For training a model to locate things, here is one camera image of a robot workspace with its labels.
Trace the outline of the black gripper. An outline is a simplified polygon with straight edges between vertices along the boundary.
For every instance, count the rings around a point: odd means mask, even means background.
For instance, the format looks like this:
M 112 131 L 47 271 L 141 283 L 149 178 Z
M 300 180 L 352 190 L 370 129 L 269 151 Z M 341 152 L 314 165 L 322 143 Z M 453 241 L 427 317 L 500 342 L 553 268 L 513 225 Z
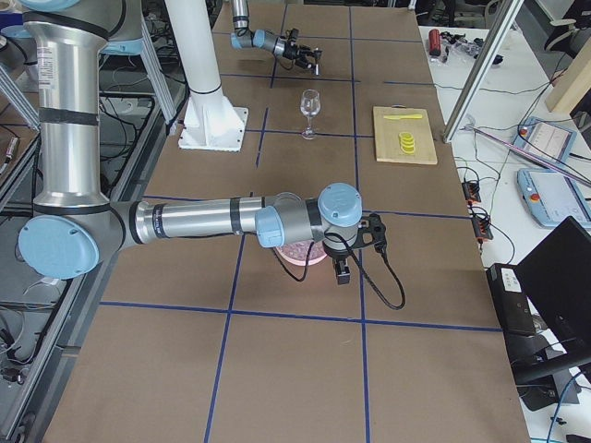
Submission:
M 310 73 L 318 71 L 317 65 L 308 60 L 309 57 L 321 57 L 320 48 L 310 48 L 299 45 L 294 40 L 287 40 L 283 48 L 283 58 L 293 62 L 296 66 L 305 69 Z
M 344 233 L 326 232 L 322 240 L 324 252 L 333 259 L 333 269 L 335 272 L 335 279 L 338 284 L 349 284 L 351 279 L 351 271 L 347 263 L 347 258 L 350 256 L 350 250 L 353 249 L 353 244 L 356 241 L 356 236 L 346 236 Z

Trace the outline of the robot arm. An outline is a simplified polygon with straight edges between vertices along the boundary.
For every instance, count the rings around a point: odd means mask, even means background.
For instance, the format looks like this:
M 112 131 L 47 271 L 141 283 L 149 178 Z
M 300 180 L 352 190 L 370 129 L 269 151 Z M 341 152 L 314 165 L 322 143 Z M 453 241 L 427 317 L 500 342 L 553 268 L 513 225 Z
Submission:
M 36 44 L 41 178 L 31 218 L 16 249 L 38 274 L 70 280 L 120 251 L 160 239 L 249 234 L 271 251 L 298 242 L 321 245 L 335 279 L 350 280 L 348 262 L 362 246 L 362 200 L 347 184 L 315 198 L 291 193 L 201 200 L 178 205 L 143 198 L 139 173 L 154 159 L 129 155 L 120 198 L 103 192 L 99 57 L 110 45 L 139 52 L 145 22 L 138 1 L 26 1 L 23 25 Z
M 299 29 L 292 28 L 285 35 L 268 30 L 252 30 L 249 27 L 250 15 L 247 0 L 231 1 L 234 32 L 231 34 L 231 44 L 236 50 L 256 48 L 264 50 L 281 59 L 292 62 L 295 66 L 320 74 L 320 59 L 322 50 L 298 43 Z

